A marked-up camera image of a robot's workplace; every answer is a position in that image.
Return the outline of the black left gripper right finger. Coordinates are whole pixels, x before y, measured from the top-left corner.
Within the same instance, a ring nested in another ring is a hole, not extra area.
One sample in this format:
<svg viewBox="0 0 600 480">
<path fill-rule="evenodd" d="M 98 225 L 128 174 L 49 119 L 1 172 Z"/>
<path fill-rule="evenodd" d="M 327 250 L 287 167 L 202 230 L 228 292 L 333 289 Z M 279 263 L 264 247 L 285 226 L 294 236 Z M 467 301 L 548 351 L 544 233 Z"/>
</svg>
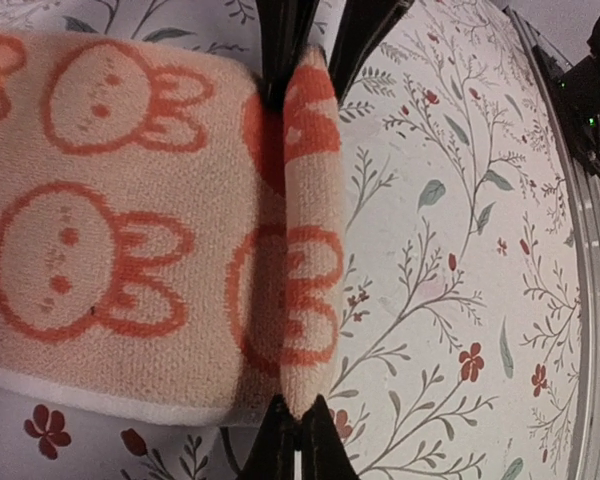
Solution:
<svg viewBox="0 0 600 480">
<path fill-rule="evenodd" d="M 322 395 L 301 420 L 301 478 L 359 480 Z"/>
</svg>

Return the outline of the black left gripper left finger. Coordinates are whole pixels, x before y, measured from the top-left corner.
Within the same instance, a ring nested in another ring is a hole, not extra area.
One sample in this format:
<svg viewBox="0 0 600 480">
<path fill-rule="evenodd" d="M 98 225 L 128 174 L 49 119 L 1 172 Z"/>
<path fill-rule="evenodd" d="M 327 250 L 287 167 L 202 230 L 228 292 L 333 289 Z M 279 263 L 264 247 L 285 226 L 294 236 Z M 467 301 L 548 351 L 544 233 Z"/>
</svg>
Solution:
<svg viewBox="0 0 600 480">
<path fill-rule="evenodd" d="M 275 395 L 237 479 L 293 480 L 296 427 L 284 397 Z"/>
</svg>

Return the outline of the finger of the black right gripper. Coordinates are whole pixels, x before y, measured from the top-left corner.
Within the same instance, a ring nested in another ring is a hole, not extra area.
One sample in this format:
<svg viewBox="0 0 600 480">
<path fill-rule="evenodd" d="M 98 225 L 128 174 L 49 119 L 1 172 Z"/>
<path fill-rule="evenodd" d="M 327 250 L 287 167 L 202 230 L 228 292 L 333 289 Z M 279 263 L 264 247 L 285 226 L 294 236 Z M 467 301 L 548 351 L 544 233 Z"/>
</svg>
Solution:
<svg viewBox="0 0 600 480">
<path fill-rule="evenodd" d="M 414 0 L 348 0 L 329 62 L 337 98 L 345 98 L 375 48 L 415 3 Z"/>
<path fill-rule="evenodd" d="M 269 108 L 283 107 L 318 5 L 318 0 L 256 0 L 261 34 L 261 94 Z"/>
</svg>

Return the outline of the orange patterned towel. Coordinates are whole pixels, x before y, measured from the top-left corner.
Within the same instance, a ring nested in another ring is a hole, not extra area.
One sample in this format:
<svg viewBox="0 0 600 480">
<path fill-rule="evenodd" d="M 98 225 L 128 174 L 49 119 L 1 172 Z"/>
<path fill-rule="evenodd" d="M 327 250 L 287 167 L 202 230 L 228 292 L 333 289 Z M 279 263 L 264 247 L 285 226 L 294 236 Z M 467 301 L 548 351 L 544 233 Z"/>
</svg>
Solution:
<svg viewBox="0 0 600 480">
<path fill-rule="evenodd" d="M 241 63 L 0 31 L 0 387 L 166 425 L 295 417 L 343 302 L 334 90 L 307 49 L 269 109 Z"/>
</svg>

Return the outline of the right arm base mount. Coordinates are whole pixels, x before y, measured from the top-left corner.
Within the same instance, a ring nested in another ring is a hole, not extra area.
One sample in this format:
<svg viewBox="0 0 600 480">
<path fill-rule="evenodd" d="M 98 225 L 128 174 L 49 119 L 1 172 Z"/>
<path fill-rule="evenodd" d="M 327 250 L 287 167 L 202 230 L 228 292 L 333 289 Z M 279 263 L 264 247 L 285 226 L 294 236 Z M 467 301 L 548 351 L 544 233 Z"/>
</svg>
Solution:
<svg viewBox="0 0 600 480">
<path fill-rule="evenodd" d="M 560 79 L 571 153 L 600 177 L 600 16 L 587 40 L 589 54 Z"/>
</svg>

